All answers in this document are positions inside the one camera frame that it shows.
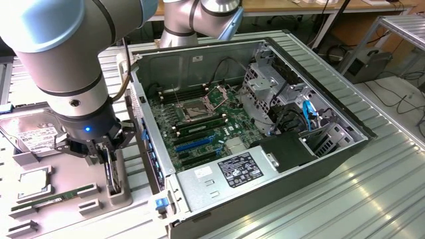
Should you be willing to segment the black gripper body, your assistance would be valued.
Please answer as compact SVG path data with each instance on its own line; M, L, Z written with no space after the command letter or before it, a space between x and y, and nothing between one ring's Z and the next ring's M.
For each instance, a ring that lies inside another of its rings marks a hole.
M106 101L102 106L85 116L67 117L57 114L58 122L65 129L65 135L54 139L54 143L79 142L94 144L98 155L105 147L105 135L113 124L118 122L111 102Z

